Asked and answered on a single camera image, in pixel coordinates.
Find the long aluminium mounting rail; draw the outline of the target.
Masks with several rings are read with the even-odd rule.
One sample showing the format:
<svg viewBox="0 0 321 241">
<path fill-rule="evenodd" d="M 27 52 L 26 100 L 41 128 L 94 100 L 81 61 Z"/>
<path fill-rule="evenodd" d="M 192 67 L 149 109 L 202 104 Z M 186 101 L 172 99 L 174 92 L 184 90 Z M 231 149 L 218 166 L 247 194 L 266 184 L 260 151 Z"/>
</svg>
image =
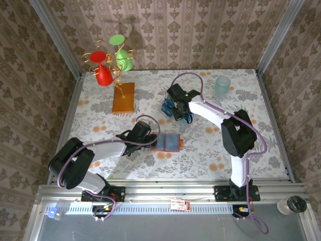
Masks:
<svg viewBox="0 0 321 241">
<path fill-rule="evenodd" d="M 125 187 L 125 203 L 168 204 L 172 199 L 185 199 L 193 204 L 214 204 L 216 196 L 230 190 L 227 179 L 110 179 L 111 186 Z M 276 203 L 289 196 L 309 199 L 302 183 L 292 183 L 287 179 L 255 179 L 253 184 L 260 201 L 264 204 Z M 80 188 L 66 190 L 55 184 L 41 185 L 35 203 L 79 203 Z"/>
</svg>

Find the red wine glass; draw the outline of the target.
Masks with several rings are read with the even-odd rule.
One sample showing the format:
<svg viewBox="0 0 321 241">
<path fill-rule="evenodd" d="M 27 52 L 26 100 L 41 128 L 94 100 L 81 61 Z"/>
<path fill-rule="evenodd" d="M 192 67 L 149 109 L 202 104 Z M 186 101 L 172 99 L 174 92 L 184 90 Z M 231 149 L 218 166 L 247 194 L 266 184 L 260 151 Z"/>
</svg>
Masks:
<svg viewBox="0 0 321 241">
<path fill-rule="evenodd" d="M 96 77 L 97 83 L 101 86 L 109 86 L 113 82 L 113 77 L 110 69 L 103 64 L 107 60 L 107 54 L 100 50 L 94 51 L 90 54 L 89 60 L 94 63 L 89 72 Z"/>
</svg>

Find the teal plastic cup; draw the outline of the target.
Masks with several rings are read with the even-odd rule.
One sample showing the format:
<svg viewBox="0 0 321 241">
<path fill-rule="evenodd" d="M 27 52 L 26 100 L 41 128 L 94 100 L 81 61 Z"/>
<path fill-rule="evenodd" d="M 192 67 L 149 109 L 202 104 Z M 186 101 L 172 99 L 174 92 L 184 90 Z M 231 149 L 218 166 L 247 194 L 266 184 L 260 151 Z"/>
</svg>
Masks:
<svg viewBox="0 0 321 241">
<path fill-rule="evenodd" d="M 219 100 L 222 100 L 229 92 L 231 80 L 228 77 L 220 76 L 215 82 L 215 94 Z"/>
</svg>

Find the red white sticker label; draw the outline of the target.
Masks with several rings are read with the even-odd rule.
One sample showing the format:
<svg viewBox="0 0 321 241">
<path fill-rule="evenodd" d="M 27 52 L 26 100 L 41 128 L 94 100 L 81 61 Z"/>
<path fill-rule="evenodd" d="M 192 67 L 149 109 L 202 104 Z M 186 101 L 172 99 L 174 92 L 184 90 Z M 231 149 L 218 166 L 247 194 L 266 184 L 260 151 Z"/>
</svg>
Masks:
<svg viewBox="0 0 321 241">
<path fill-rule="evenodd" d="M 190 211 L 190 202 L 186 200 L 172 199 L 171 210 Z"/>
</svg>

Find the orange card holder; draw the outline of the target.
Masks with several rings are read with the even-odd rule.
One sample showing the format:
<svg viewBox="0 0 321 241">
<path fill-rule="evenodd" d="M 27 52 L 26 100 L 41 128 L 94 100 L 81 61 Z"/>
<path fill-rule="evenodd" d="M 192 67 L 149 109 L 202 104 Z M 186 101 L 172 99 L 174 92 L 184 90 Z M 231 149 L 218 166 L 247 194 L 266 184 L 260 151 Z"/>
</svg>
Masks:
<svg viewBox="0 0 321 241">
<path fill-rule="evenodd" d="M 151 147 L 151 150 L 160 151 L 160 150 L 156 150 L 155 146 Z M 166 149 L 163 152 L 179 152 L 182 146 L 183 146 L 183 140 L 181 139 L 180 134 L 175 134 L 175 133 L 166 134 Z"/>
</svg>

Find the aluminium table side rail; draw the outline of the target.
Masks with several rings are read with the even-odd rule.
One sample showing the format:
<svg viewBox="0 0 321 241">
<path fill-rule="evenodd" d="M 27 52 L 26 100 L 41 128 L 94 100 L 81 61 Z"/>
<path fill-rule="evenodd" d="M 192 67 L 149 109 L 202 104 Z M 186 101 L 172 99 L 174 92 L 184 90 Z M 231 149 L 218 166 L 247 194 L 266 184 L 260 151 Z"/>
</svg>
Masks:
<svg viewBox="0 0 321 241">
<path fill-rule="evenodd" d="M 289 177 L 289 180 L 292 183 L 296 183 L 296 179 L 295 179 L 295 176 L 294 176 L 294 173 L 293 173 L 293 170 L 292 170 L 292 167 L 291 167 L 291 164 L 290 164 L 287 152 L 286 152 L 286 148 L 284 146 L 282 136 L 281 136 L 280 130 L 278 128 L 277 121 L 276 121 L 276 118 L 275 118 L 275 115 L 273 112 L 273 108 L 272 108 L 271 102 L 269 100 L 267 90 L 264 85 L 264 81 L 262 79 L 261 74 L 257 70 L 255 70 L 255 73 L 258 78 L 258 83 L 259 83 L 261 93 L 262 93 L 262 96 L 263 96 L 263 99 L 264 99 L 264 102 L 265 102 L 265 105 L 267 108 L 267 112 L 268 112 L 268 115 L 269 115 L 269 118 L 271 121 L 271 125 L 273 128 L 274 134 L 275 134 L 275 139 L 276 139 L 276 142 L 279 147 L 280 155 L 281 155 L 283 163 L 284 163 L 284 168 L 287 171 L 287 175 Z"/>
<path fill-rule="evenodd" d="M 75 88 L 70 100 L 70 104 L 68 107 L 68 111 L 66 114 L 66 118 L 60 134 L 60 138 L 57 144 L 55 154 L 57 154 L 61 150 L 61 148 L 66 144 L 66 142 L 69 140 L 73 119 L 74 119 L 78 101 L 82 92 L 82 87 L 83 87 L 85 77 L 86 77 L 86 73 L 81 73 L 79 79 L 76 81 Z"/>
</svg>

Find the clear jar black lid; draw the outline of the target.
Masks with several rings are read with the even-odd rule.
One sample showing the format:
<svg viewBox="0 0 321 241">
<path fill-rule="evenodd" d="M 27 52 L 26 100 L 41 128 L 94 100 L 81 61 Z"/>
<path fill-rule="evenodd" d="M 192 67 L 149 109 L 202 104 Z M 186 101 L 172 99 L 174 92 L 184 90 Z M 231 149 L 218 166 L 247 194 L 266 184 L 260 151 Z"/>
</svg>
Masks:
<svg viewBox="0 0 321 241">
<path fill-rule="evenodd" d="M 277 209 L 283 215 L 292 215 L 305 212 L 307 209 L 306 201 L 300 196 L 290 196 L 278 201 Z"/>
</svg>

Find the aluminium frame post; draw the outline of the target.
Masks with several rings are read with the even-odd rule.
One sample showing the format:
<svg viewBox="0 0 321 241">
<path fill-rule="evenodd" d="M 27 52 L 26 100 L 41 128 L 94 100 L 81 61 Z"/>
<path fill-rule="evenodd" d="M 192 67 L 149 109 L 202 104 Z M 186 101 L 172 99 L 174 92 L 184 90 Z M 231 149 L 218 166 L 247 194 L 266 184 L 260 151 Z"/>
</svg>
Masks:
<svg viewBox="0 0 321 241">
<path fill-rule="evenodd" d="M 70 48 L 68 47 L 63 37 L 63 32 L 59 30 L 58 24 L 54 20 L 53 16 L 50 14 L 49 9 L 46 7 L 43 0 L 29 1 L 34 10 L 36 11 L 38 17 L 40 18 L 41 22 L 43 23 L 48 34 L 52 38 L 60 54 L 62 55 L 63 59 L 65 60 L 69 70 L 71 71 L 76 80 L 79 79 L 82 70 L 78 66 Z"/>
<path fill-rule="evenodd" d="M 291 27 L 295 17 L 302 8 L 305 0 L 290 0 L 289 5 L 284 12 L 282 19 L 280 20 L 267 48 L 265 49 L 261 60 L 258 63 L 256 72 L 258 75 L 262 75 L 270 64 L 277 49 L 285 38 L 286 33 Z"/>
</svg>

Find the blue white plug adapter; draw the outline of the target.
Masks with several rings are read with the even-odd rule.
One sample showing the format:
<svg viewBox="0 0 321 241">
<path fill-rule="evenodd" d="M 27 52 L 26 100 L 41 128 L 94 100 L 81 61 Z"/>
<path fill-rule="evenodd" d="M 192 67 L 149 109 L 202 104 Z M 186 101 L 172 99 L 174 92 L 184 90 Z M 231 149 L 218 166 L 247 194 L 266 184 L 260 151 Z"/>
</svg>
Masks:
<svg viewBox="0 0 321 241">
<path fill-rule="evenodd" d="M 65 215 L 65 210 L 60 207 L 51 207 L 48 211 L 47 217 L 54 220 L 61 220 Z"/>
</svg>

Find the grey metal shelf panel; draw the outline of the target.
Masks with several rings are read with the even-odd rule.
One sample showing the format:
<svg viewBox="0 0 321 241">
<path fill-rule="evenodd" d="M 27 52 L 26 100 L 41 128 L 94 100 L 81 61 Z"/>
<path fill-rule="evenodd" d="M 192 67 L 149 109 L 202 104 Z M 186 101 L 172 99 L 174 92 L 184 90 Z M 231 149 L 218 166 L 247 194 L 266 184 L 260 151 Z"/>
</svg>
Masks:
<svg viewBox="0 0 321 241">
<path fill-rule="evenodd" d="M 91 215 L 54 220 L 41 207 L 29 220 L 23 241 L 321 241 L 308 209 L 282 215 L 275 204 L 258 204 L 263 223 L 230 214 L 114 214 L 105 221 Z"/>
</svg>

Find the green wine glass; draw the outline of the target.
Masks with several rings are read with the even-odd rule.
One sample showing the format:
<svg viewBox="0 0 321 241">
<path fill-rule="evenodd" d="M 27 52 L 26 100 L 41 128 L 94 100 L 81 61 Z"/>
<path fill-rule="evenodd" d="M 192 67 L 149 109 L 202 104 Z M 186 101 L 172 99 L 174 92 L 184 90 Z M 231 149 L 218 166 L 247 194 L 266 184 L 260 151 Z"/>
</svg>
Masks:
<svg viewBox="0 0 321 241">
<path fill-rule="evenodd" d="M 109 43 L 110 45 L 118 47 L 118 50 L 114 54 L 118 68 L 121 71 L 131 70 L 133 68 L 133 60 L 131 55 L 132 50 L 125 50 L 125 36 L 121 34 L 114 35 L 109 39 Z"/>
</svg>

